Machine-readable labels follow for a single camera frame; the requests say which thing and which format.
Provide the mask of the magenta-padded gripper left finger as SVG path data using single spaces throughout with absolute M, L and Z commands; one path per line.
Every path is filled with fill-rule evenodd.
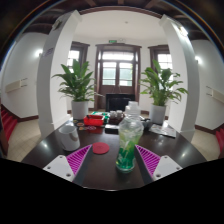
M 68 156 L 58 155 L 44 167 L 44 170 L 73 182 L 91 147 L 92 145 L 87 145 Z

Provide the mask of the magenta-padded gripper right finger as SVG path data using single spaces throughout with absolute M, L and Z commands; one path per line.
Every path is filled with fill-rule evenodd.
M 182 169 L 182 167 L 168 155 L 159 156 L 139 145 L 136 145 L 136 149 L 153 181 L 160 180 Z

